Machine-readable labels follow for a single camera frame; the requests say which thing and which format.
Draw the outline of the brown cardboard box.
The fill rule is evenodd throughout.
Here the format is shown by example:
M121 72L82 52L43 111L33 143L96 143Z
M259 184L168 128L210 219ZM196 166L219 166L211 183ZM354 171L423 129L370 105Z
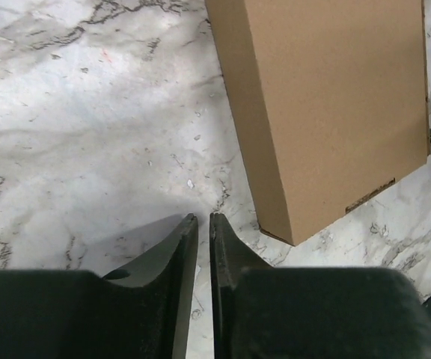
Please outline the brown cardboard box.
M427 162L422 1L208 1L260 231L297 245Z

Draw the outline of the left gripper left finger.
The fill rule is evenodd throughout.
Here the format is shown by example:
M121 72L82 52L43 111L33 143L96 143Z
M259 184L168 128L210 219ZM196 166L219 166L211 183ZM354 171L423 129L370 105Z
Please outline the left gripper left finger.
M99 276L0 270L0 358L184 358L198 220Z

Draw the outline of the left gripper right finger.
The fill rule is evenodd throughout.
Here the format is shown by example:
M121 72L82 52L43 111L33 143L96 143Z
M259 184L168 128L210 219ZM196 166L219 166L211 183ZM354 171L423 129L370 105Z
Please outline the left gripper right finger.
M431 358L410 280L380 267L276 268L210 216L217 358Z

